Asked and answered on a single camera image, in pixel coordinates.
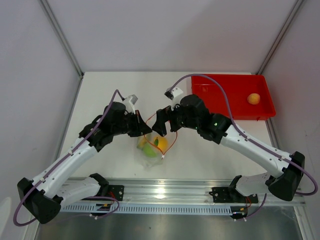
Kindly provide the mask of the green yellow mango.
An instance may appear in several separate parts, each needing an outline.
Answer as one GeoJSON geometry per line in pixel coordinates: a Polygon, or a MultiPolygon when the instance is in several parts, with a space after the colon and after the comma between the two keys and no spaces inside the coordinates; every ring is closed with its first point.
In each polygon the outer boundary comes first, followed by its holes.
{"type": "Polygon", "coordinates": [[[148,140],[147,138],[143,135],[143,136],[139,136],[137,138],[137,145],[136,147],[139,149],[139,150],[143,150],[144,146],[148,143],[148,140]]]}

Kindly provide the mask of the clear zip bag orange zipper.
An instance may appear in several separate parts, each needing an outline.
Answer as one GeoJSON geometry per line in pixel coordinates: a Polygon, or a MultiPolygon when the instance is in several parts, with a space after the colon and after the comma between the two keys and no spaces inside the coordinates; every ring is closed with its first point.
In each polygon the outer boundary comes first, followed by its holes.
{"type": "Polygon", "coordinates": [[[169,133],[166,136],[164,136],[167,141],[168,141],[168,147],[166,151],[162,151],[160,150],[158,147],[156,147],[153,144],[153,139],[154,137],[160,137],[160,135],[158,133],[156,133],[155,131],[153,131],[152,133],[146,134],[144,135],[147,138],[147,144],[153,147],[153,150],[157,153],[157,157],[154,158],[150,158],[147,157],[144,153],[143,150],[141,151],[141,158],[142,160],[140,161],[140,164],[146,168],[152,168],[154,166],[157,165],[161,165],[164,162],[164,159],[166,158],[166,155],[168,154],[168,152],[173,148],[173,146],[175,145],[177,139],[178,139],[178,132],[174,132],[174,133],[169,133]]]}

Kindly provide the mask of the green apple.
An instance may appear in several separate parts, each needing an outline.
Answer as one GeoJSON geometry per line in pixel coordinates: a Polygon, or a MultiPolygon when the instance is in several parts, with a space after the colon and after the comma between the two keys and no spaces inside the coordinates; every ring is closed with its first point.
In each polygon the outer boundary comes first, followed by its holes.
{"type": "Polygon", "coordinates": [[[145,156],[148,158],[157,157],[157,153],[154,151],[153,147],[149,144],[144,145],[142,151],[145,154],[145,156]]]}

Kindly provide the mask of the orange yellow peach with leaf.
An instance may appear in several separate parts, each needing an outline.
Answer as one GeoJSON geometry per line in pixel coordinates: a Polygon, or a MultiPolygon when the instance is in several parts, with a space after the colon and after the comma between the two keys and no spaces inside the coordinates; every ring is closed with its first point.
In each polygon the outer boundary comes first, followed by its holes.
{"type": "Polygon", "coordinates": [[[154,137],[153,144],[163,152],[165,152],[168,149],[168,140],[165,137],[162,137],[162,136],[154,137]]]}

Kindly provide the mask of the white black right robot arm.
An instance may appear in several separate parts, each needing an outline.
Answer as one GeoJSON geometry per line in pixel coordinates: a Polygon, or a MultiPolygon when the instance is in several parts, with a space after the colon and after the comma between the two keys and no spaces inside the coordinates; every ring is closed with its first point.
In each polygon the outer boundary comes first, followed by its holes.
{"type": "Polygon", "coordinates": [[[183,97],[175,107],[159,109],[152,129],[164,137],[166,122],[169,122],[171,132],[181,128],[196,130],[203,139],[235,150],[266,170],[258,175],[236,176],[228,189],[232,201],[268,193],[288,202],[294,198],[304,175],[305,156],[302,153],[290,154],[259,141],[227,116],[209,112],[195,94],[183,97]]]}

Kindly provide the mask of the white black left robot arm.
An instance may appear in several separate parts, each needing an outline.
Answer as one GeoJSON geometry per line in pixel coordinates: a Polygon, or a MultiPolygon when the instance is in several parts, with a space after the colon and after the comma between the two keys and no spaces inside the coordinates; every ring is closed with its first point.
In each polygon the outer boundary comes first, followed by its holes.
{"type": "Polygon", "coordinates": [[[109,182],[93,173],[86,179],[65,186],[65,181],[88,159],[99,153],[118,135],[135,138],[152,132],[135,109],[136,97],[113,101],[102,115],[86,125],[65,156],[33,179],[22,178],[18,184],[21,203],[41,224],[56,217],[62,208],[83,199],[116,201],[109,182]]]}

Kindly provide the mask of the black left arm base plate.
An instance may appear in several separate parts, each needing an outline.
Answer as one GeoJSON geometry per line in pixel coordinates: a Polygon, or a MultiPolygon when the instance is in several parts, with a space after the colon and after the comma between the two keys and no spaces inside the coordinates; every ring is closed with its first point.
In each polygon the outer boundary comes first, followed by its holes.
{"type": "Polygon", "coordinates": [[[93,184],[85,186],[85,189],[81,192],[80,200],[97,200],[98,197],[113,198],[118,201],[123,200],[125,187],[123,185],[110,185],[110,184],[93,184]]]}

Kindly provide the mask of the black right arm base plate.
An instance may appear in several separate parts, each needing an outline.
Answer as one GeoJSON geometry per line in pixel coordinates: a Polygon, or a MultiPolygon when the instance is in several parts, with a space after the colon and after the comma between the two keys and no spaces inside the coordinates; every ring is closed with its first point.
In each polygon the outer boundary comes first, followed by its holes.
{"type": "Polygon", "coordinates": [[[214,203],[257,204],[259,202],[257,195],[244,196],[236,190],[225,186],[212,187],[208,194],[212,196],[214,203]]]}

